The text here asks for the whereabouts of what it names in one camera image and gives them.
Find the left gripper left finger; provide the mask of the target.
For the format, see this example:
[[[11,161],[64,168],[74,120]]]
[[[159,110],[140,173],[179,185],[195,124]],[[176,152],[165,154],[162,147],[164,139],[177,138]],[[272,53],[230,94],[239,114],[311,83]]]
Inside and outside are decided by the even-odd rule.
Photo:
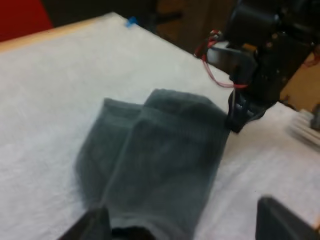
[[[108,209],[97,207],[89,209],[60,240],[111,240],[112,230]]]

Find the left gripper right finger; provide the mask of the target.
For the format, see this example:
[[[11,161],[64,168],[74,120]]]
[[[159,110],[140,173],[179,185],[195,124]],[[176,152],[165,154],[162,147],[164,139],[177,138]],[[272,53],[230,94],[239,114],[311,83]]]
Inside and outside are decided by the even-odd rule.
[[[318,240],[319,230],[313,228],[286,206],[270,196],[257,202],[255,239]]]

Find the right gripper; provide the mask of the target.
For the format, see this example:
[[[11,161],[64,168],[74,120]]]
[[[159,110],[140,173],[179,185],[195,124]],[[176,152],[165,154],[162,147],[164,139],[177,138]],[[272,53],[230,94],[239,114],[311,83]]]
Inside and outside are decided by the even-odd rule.
[[[224,30],[233,46],[256,47],[257,67],[244,89],[228,98],[225,126],[239,133],[263,117],[282,89],[320,43],[318,0],[239,0]]]

